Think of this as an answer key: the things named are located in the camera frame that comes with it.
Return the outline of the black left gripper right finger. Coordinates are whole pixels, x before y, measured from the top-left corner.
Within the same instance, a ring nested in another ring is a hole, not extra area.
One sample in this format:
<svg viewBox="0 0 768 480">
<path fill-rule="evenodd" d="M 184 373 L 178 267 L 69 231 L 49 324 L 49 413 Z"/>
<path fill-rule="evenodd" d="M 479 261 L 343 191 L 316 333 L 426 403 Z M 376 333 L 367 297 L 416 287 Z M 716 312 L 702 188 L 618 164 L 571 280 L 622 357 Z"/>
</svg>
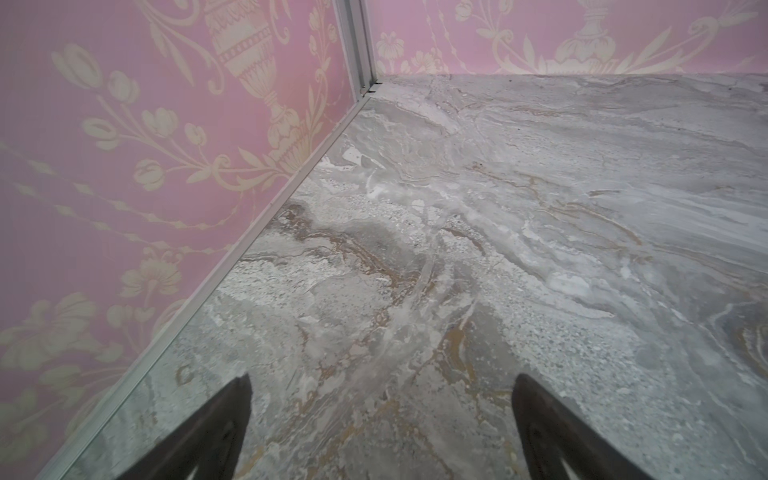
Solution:
<svg viewBox="0 0 768 480">
<path fill-rule="evenodd" d="M 516 377 L 511 405 L 532 479 L 651 479 L 533 377 Z"/>
</svg>

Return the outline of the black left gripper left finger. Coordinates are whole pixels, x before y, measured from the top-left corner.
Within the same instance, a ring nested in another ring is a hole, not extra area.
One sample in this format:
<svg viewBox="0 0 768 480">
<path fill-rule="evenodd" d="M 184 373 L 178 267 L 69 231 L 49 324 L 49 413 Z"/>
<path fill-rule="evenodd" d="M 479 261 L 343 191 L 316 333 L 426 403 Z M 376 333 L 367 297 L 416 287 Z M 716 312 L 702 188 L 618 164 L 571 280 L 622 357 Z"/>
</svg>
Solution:
<svg viewBox="0 0 768 480">
<path fill-rule="evenodd" d="M 251 415 L 250 377 L 227 383 L 122 479 L 231 479 Z"/>
</svg>

